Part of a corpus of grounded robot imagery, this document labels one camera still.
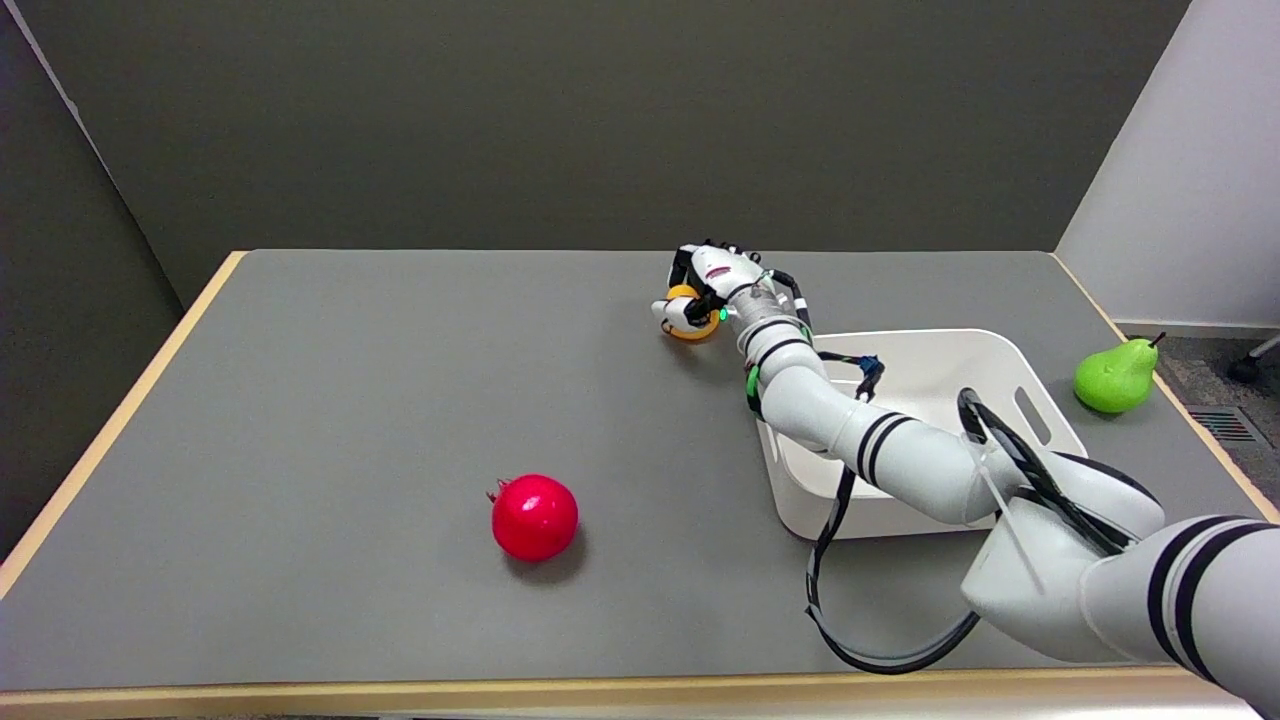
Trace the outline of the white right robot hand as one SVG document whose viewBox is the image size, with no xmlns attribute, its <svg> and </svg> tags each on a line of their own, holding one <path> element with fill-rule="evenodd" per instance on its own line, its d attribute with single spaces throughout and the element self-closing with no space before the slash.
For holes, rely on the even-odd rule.
<svg viewBox="0 0 1280 720">
<path fill-rule="evenodd" d="M 664 333 L 684 341 L 712 334 L 741 293 L 760 288 L 777 293 L 756 252 L 731 243 L 686 243 L 677 249 L 667 275 L 667 293 L 652 304 Z"/>
</svg>

